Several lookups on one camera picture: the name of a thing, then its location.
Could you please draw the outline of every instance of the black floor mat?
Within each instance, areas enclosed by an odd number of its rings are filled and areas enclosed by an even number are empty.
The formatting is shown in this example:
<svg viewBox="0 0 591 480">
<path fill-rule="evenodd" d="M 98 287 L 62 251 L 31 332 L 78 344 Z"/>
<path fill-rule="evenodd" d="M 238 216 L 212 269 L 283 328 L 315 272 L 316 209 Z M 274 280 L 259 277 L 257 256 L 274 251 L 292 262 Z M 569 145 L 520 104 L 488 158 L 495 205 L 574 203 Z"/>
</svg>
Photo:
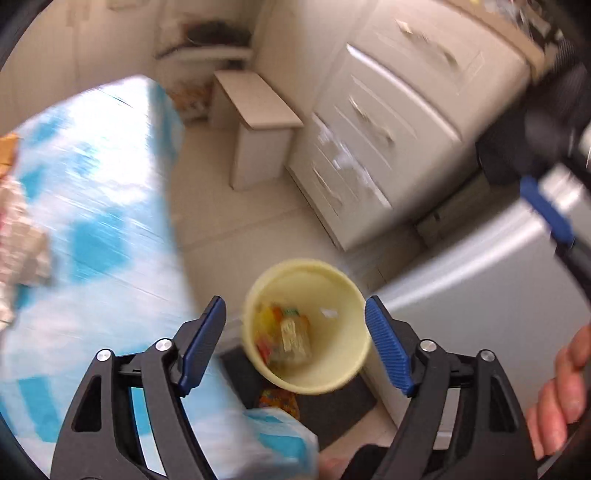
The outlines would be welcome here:
<svg viewBox="0 0 591 480">
<path fill-rule="evenodd" d="M 246 408 L 256 408 L 261 391 L 272 387 L 252 366 L 242 347 L 222 355 L 234 390 Z M 320 450 L 328 447 L 376 405 L 360 376 L 343 388 L 324 395 L 298 395 L 300 421 L 318 437 Z"/>
</svg>

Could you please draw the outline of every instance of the white dresser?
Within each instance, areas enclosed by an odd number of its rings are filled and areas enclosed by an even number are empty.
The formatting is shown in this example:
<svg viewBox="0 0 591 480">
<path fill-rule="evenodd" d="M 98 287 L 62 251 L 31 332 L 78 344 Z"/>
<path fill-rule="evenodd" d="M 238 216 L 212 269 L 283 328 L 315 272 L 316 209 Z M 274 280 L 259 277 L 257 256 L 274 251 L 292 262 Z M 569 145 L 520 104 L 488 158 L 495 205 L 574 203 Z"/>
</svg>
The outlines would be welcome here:
<svg viewBox="0 0 591 480">
<path fill-rule="evenodd" d="M 348 37 L 288 169 L 349 249 L 433 206 L 477 136 L 523 91 L 526 59 L 436 0 L 381 0 Z"/>
</svg>

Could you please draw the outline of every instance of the small white table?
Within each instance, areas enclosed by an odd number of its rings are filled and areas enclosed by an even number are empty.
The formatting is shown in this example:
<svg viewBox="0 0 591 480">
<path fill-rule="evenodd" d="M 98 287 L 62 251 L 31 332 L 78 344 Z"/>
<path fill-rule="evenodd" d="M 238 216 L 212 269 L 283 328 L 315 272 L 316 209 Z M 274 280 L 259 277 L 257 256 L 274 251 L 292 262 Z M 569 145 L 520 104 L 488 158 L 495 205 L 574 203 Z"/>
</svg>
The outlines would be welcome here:
<svg viewBox="0 0 591 480">
<path fill-rule="evenodd" d="M 255 72 L 215 72 L 212 128 L 238 126 L 238 142 L 230 185 L 243 190 L 282 173 L 294 128 L 302 121 Z"/>
</svg>

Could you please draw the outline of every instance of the drawer handle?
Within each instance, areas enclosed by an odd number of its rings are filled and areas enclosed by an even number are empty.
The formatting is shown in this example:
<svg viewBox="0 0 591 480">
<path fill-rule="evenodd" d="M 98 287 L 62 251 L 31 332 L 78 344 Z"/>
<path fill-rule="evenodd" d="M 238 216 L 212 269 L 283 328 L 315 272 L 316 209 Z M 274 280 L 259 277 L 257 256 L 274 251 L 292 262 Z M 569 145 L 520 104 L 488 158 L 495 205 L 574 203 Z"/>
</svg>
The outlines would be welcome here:
<svg viewBox="0 0 591 480">
<path fill-rule="evenodd" d="M 312 167 L 312 170 L 314 171 L 314 174 L 316 175 L 316 178 L 318 179 L 318 182 L 322 185 L 322 187 L 326 190 L 326 192 L 332 197 L 334 198 L 337 202 L 339 202 L 339 208 L 343 206 L 343 200 L 340 198 L 339 195 L 337 195 L 335 192 L 332 191 L 332 189 L 329 187 L 329 185 L 326 183 L 326 180 L 322 178 L 322 175 L 320 175 L 320 173 L 318 172 L 318 170 L 316 170 L 316 167 Z"/>
<path fill-rule="evenodd" d="M 419 31 L 413 30 L 410 25 L 406 22 L 402 22 L 400 20 L 396 20 L 396 24 L 398 28 L 402 32 L 402 34 L 409 38 L 412 41 L 421 41 L 431 48 L 434 48 L 437 52 L 439 52 L 447 61 L 447 64 L 452 68 L 457 68 L 457 60 L 453 56 L 453 54 L 446 49 L 445 47 L 441 46 L 439 43 L 429 40 L 427 36 Z"/>
<path fill-rule="evenodd" d="M 349 103 L 353 107 L 353 110 L 363 119 L 364 122 L 367 122 L 369 126 L 380 136 L 384 137 L 388 142 L 388 146 L 392 147 L 396 142 L 394 141 L 394 137 L 392 134 L 381 125 L 378 125 L 353 99 L 353 97 L 349 97 Z"/>
</svg>

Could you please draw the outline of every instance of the blue and white cloth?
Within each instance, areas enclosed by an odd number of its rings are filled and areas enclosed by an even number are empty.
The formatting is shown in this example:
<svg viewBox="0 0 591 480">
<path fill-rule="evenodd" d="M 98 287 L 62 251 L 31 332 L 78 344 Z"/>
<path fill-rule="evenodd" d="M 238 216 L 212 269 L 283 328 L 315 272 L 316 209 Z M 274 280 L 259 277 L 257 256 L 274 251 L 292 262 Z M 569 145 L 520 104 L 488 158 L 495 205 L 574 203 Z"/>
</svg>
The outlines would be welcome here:
<svg viewBox="0 0 591 480">
<path fill-rule="evenodd" d="M 159 85 L 132 77 L 90 90 L 18 132 L 14 174 L 31 218 L 49 233 L 53 275 L 20 288 L 0 346 L 0 411 L 49 474 L 93 355 L 141 352 L 204 306 L 191 302 L 168 223 L 165 191 L 183 126 Z M 133 398 L 148 467 L 164 473 L 143 392 Z M 282 411 L 245 411 L 217 360 L 183 404 L 218 478 L 316 475 L 316 437 Z"/>
</svg>

